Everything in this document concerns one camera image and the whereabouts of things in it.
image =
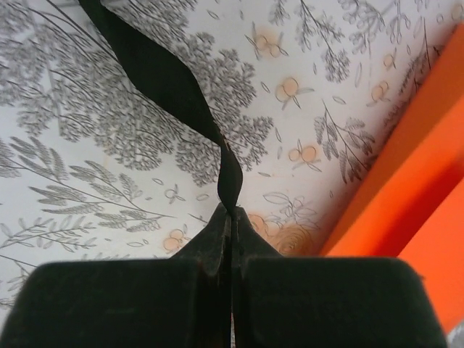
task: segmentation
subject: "botanical print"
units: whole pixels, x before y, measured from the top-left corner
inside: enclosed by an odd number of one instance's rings
[[[96,30],[77,24],[51,0],[45,2],[57,14],[36,10],[27,0],[0,5],[0,106],[19,107],[18,125],[32,136],[58,122],[60,136],[70,141],[91,137],[130,169],[151,170],[161,165],[163,154],[171,154],[197,185],[213,182],[219,157],[210,154],[218,149],[135,90]],[[241,62],[234,50],[213,59],[213,36],[184,33],[187,19],[182,12],[173,17],[172,8],[191,9],[195,1],[128,3],[117,13],[136,18],[150,37],[175,50],[202,77],[200,86],[242,167],[259,164],[267,151],[258,139],[266,139],[273,123],[269,117],[241,113],[256,97],[253,66]],[[169,25],[160,24],[164,15],[173,17]],[[188,160],[192,157],[195,163]]]
[[[191,69],[239,204],[291,256],[317,254],[464,19],[455,0],[103,3]],[[0,1],[0,121],[0,325],[38,265],[169,257],[219,202],[219,149],[133,87],[76,0]]]
[[[278,205],[278,211],[266,216],[249,214],[253,229],[283,255],[311,254],[312,233],[320,229],[311,202],[303,196],[290,199],[281,192],[270,192],[263,198]]]
[[[257,32],[256,25],[252,23],[251,37],[245,36],[248,42],[253,45],[256,59],[261,60],[263,57],[277,58],[281,55],[288,56],[289,54],[282,48],[283,33],[280,33],[276,38],[270,32],[259,30]]]
[[[314,89],[310,87],[302,88],[295,78],[286,78],[275,88],[275,97],[282,103],[282,109],[285,109],[290,100],[301,109],[297,96],[309,92],[314,92]]]

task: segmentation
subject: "orange panel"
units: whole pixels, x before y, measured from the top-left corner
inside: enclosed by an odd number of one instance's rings
[[[428,296],[446,332],[464,315],[463,213],[464,180],[399,254],[423,276]]]
[[[464,25],[460,25],[331,233],[322,255],[397,256],[459,182],[464,144],[459,132],[463,134],[464,117],[460,120],[451,114],[463,114],[463,71]],[[404,166],[445,116],[449,120],[440,126],[439,135],[418,153],[420,158]]]
[[[464,177],[464,97],[327,252],[397,256]]]

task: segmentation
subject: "fern illustration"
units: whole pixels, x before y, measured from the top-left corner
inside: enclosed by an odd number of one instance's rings
[[[373,153],[372,144],[376,140],[364,130],[363,121],[349,117],[345,126],[341,127],[334,122],[325,102],[324,107],[324,116],[315,118],[314,122],[318,144],[322,145],[324,155],[329,161],[333,157],[337,158],[341,177],[345,183],[347,183],[347,175],[350,181],[355,178],[361,180],[362,171],[367,171],[370,167],[369,155]],[[361,151],[366,160],[362,161],[355,150]]]
[[[172,218],[157,212],[144,210],[134,201],[143,191],[128,175],[118,176],[99,163],[85,161],[87,167],[71,165],[65,167],[59,153],[50,149],[36,138],[30,142],[12,137],[7,145],[0,139],[0,175],[5,178],[21,176],[29,171],[51,183],[45,188],[30,187],[40,195],[38,202],[55,208],[42,209],[58,215],[89,215],[100,218],[99,225],[121,228],[127,232],[154,231],[160,229],[159,220]],[[76,188],[67,183],[70,178],[87,183],[88,190]],[[119,209],[120,214],[107,214],[105,206]]]
[[[329,82],[340,83],[349,76],[350,60],[344,49],[335,52],[332,44],[334,41],[341,43],[344,34],[335,27],[332,19],[327,17],[325,13],[316,18],[312,13],[313,10],[313,7],[300,0],[299,6],[295,10],[295,13],[300,17],[297,26],[297,42],[302,51],[311,50],[313,36],[318,37],[318,45],[325,43],[327,49],[321,57],[326,65],[326,79]]]
[[[174,154],[179,168],[197,185],[213,182],[219,159],[204,154],[216,152],[216,146],[207,141],[187,146],[196,137],[133,87],[98,31],[78,24],[52,0],[44,1],[50,12],[34,8],[31,0],[5,0],[0,5],[0,106],[19,108],[18,124],[30,136],[57,126],[68,141],[92,138],[108,155],[135,170],[159,167],[163,154]],[[214,57],[209,34],[185,33],[188,20],[183,11],[195,4],[114,1],[108,6],[191,68],[239,162],[251,170],[267,154],[263,141],[272,120],[242,113],[256,97],[253,66],[241,62],[234,50]]]

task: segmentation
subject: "flower illustration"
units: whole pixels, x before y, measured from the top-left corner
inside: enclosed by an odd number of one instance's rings
[[[320,172],[321,170],[314,165],[314,163],[319,162],[319,159],[316,159],[317,155],[318,151],[314,146],[302,147],[301,141],[298,140],[297,147],[289,152],[289,159],[292,162],[297,162],[293,169],[307,165],[312,170]]]
[[[183,226],[183,230],[175,229],[169,232],[169,237],[167,237],[162,245],[167,250],[168,254],[173,254],[177,252],[186,241],[190,241],[190,238],[186,237],[187,226]]]
[[[372,88],[370,93],[370,97],[372,98],[372,102],[368,103],[368,107],[372,107],[378,103],[378,101],[382,102],[390,102],[390,99],[385,98],[386,92],[389,90],[389,84],[384,80],[381,81],[377,86]]]
[[[258,34],[256,31],[256,26],[253,22],[252,37],[251,38],[249,36],[245,36],[245,37],[250,42],[250,44],[253,45],[254,54],[256,55],[256,58],[258,60],[260,60],[264,55],[270,55],[273,58],[277,58],[281,54],[284,56],[289,55],[281,47],[283,33],[280,33],[277,39],[273,38],[269,33]]]
[[[259,215],[248,215],[253,229],[284,256],[309,255],[313,249],[310,229],[300,224],[277,224]]]
[[[392,54],[388,53],[384,57],[384,67],[386,68],[387,71],[390,70],[392,67],[394,67],[395,69],[397,68],[395,64],[396,58],[397,58],[397,48],[395,47]]]
[[[297,80],[294,78],[286,78],[275,89],[275,97],[282,103],[282,109],[285,109],[290,100],[301,109],[297,95],[313,92],[313,88],[300,88]]]

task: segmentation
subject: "branch illustration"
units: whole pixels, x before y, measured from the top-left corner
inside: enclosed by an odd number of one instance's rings
[[[354,178],[361,180],[361,171],[367,171],[369,164],[363,162],[353,149],[360,150],[365,156],[373,153],[372,144],[375,143],[374,137],[363,128],[365,123],[361,120],[348,118],[345,126],[336,124],[329,112],[326,103],[323,101],[325,112],[324,116],[315,118],[315,132],[318,144],[323,147],[324,155],[328,160],[332,156],[337,158],[340,163],[341,177],[347,183],[348,175],[351,181]]]
[[[316,18],[312,14],[312,10],[312,7],[307,6],[303,0],[300,0],[295,11],[300,17],[297,27],[298,44],[301,46],[302,51],[305,51],[305,49],[311,50],[310,37],[318,36],[318,45],[323,41],[327,47],[321,56],[326,64],[326,78],[329,82],[340,83],[349,76],[350,60],[344,49],[336,53],[332,43],[334,41],[340,43],[341,38],[344,38],[344,34],[340,29],[335,28],[331,18],[327,18],[326,14]]]
[[[100,225],[126,228],[129,232],[159,229],[159,219],[173,218],[171,215],[152,212],[138,206],[134,200],[143,192],[126,174],[121,173],[117,177],[102,165],[92,161],[86,161],[88,167],[71,165],[72,171],[67,172],[58,152],[47,148],[38,139],[31,138],[31,143],[15,137],[12,137],[12,140],[14,142],[8,146],[0,139],[0,176],[14,178],[21,175],[21,170],[27,170],[51,181],[53,185],[48,185],[46,189],[30,187],[43,196],[38,200],[40,203],[61,207],[43,209],[44,212],[65,215],[94,214],[104,220],[110,220],[101,222]],[[96,193],[65,183],[70,176],[86,182]],[[118,188],[116,183],[120,183],[123,189]],[[69,203],[77,204],[68,207]],[[135,220],[125,219],[125,222],[121,223],[121,219],[105,218],[106,215],[101,213],[104,204],[120,208],[121,215],[140,220],[141,223],[128,226],[127,221]]]

